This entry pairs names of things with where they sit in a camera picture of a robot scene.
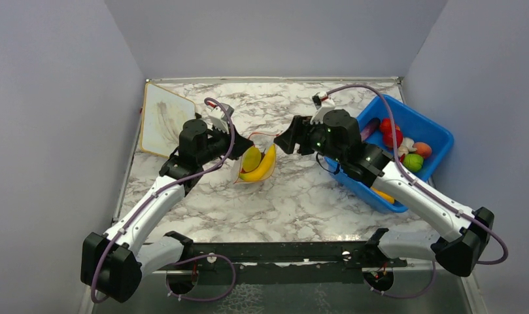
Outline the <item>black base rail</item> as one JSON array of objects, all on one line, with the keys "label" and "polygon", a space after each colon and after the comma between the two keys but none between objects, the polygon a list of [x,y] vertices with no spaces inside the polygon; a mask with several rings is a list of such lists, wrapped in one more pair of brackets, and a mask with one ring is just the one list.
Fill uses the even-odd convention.
[{"label": "black base rail", "polygon": [[173,284],[285,285],[360,284],[365,272],[392,271],[407,262],[387,258],[378,248],[380,229],[369,240],[326,242],[189,242],[181,264],[158,269]]}]

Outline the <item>orange toy bell pepper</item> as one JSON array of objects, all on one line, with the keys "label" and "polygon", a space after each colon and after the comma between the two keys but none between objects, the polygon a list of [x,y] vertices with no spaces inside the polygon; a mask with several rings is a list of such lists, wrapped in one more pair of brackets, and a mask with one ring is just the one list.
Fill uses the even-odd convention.
[{"label": "orange toy bell pepper", "polygon": [[380,190],[377,190],[376,188],[373,188],[373,187],[371,187],[371,190],[372,190],[374,193],[376,193],[376,195],[378,195],[379,197],[381,197],[383,200],[385,200],[386,202],[388,202],[389,204],[391,204],[391,205],[394,205],[394,204],[395,204],[396,200],[395,200],[392,196],[390,196],[390,195],[388,195],[388,194],[386,194],[386,193],[384,193],[384,192],[382,192],[382,191],[380,191]]}]

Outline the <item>red toy apple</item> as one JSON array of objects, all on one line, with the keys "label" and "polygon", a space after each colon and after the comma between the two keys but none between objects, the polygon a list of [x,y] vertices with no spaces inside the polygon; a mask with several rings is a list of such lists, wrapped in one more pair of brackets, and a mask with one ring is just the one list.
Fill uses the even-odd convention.
[{"label": "red toy apple", "polygon": [[401,146],[403,138],[403,133],[400,130],[396,130],[395,133],[387,131],[383,133],[382,141],[385,147],[393,149]]}]

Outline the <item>white board yellow rim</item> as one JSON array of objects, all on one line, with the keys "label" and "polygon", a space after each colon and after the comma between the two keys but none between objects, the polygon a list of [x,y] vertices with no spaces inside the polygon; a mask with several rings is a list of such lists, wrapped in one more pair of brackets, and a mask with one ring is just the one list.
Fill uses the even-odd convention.
[{"label": "white board yellow rim", "polygon": [[196,117],[196,104],[148,82],[141,113],[139,149],[168,157],[179,144],[183,124]]}]

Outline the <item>clear orange zip bag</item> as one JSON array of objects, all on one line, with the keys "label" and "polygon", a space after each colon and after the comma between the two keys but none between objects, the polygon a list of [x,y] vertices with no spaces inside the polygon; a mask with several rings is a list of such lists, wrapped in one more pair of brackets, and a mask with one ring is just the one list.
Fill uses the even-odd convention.
[{"label": "clear orange zip bag", "polygon": [[274,140],[278,135],[255,131],[248,136],[253,144],[235,161],[231,169],[233,184],[262,182],[272,176],[277,163]]}]

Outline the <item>white toy garlic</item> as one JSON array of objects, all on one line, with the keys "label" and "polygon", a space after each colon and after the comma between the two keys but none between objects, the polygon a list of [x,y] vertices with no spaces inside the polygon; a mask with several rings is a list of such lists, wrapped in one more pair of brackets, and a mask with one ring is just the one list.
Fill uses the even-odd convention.
[{"label": "white toy garlic", "polygon": [[411,139],[410,137],[404,137],[401,144],[398,147],[397,153],[398,157],[402,157],[403,155],[414,153],[415,149],[413,148],[415,141]]}]

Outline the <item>green toy lime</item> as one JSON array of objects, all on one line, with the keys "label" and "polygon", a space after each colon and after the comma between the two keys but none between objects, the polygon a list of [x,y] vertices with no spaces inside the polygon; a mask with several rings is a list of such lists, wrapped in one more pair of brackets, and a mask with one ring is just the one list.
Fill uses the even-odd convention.
[{"label": "green toy lime", "polygon": [[406,167],[410,172],[417,173],[419,172],[424,164],[424,158],[419,154],[406,154],[402,164],[404,167]]}]

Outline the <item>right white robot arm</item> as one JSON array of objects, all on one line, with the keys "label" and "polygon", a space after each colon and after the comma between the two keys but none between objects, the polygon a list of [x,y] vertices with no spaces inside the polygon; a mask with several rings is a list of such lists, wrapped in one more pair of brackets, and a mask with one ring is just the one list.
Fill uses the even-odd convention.
[{"label": "right white robot arm", "polygon": [[347,111],[332,110],[319,124],[309,116],[295,116],[274,142],[287,154],[317,152],[336,161],[349,178],[394,197],[435,230],[432,235],[385,232],[364,249],[372,266],[389,258],[435,260],[452,274],[467,277],[480,263],[492,238],[494,213],[462,205],[399,169],[391,153],[361,140],[358,121]]}]

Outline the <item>yellow toy star fruit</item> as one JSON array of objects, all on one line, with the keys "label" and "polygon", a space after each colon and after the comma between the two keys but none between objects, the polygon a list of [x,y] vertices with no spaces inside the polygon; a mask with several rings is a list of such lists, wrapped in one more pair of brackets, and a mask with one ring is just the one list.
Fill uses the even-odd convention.
[{"label": "yellow toy star fruit", "polygon": [[243,173],[248,173],[251,171],[254,171],[262,161],[262,153],[260,150],[253,146],[249,148],[243,157],[243,160],[241,162],[241,171]]}]

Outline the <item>purple toy eggplant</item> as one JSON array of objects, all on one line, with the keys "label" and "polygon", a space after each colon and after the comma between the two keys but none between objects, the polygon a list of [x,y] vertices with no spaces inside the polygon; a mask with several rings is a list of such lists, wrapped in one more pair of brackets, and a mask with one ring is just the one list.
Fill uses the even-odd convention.
[{"label": "purple toy eggplant", "polygon": [[379,118],[372,118],[360,132],[362,141],[368,139],[380,126],[381,120]]}]

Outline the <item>yellow toy banana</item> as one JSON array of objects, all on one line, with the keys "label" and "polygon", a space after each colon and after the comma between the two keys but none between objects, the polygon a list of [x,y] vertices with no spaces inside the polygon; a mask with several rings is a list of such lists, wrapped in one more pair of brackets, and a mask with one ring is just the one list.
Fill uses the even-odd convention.
[{"label": "yellow toy banana", "polygon": [[275,168],[276,157],[276,145],[271,145],[264,157],[262,157],[260,165],[254,171],[248,173],[240,172],[239,178],[245,182],[257,182],[267,179]]}]

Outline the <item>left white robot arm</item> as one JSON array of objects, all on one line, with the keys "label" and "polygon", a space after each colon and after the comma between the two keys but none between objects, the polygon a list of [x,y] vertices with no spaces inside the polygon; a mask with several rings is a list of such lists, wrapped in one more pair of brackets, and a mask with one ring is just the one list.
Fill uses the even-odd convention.
[{"label": "left white robot arm", "polygon": [[159,170],[153,185],[134,208],[102,234],[86,236],[82,244],[80,280],[90,287],[92,302],[130,299],[144,275],[166,265],[182,269],[192,262],[185,236],[167,235],[143,244],[164,214],[181,202],[200,178],[237,160],[254,143],[233,124],[226,131],[208,128],[200,119],[183,124],[179,144]]}]

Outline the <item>orange toy peach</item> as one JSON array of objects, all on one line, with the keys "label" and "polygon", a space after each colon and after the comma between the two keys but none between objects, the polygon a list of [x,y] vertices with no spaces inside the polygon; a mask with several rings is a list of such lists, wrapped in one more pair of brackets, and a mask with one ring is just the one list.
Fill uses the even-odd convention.
[{"label": "orange toy peach", "polygon": [[422,156],[424,159],[428,159],[432,155],[432,148],[429,144],[424,142],[416,142],[413,145],[415,154]]}]

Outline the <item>red toy tomato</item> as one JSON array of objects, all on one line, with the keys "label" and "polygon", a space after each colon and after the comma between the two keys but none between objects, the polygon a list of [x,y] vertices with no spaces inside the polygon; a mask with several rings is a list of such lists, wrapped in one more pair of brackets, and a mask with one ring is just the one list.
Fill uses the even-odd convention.
[{"label": "red toy tomato", "polygon": [[380,125],[379,125],[379,131],[382,133],[382,134],[386,134],[386,133],[392,133],[392,123],[391,123],[391,119],[389,118],[384,118],[382,119]]}]

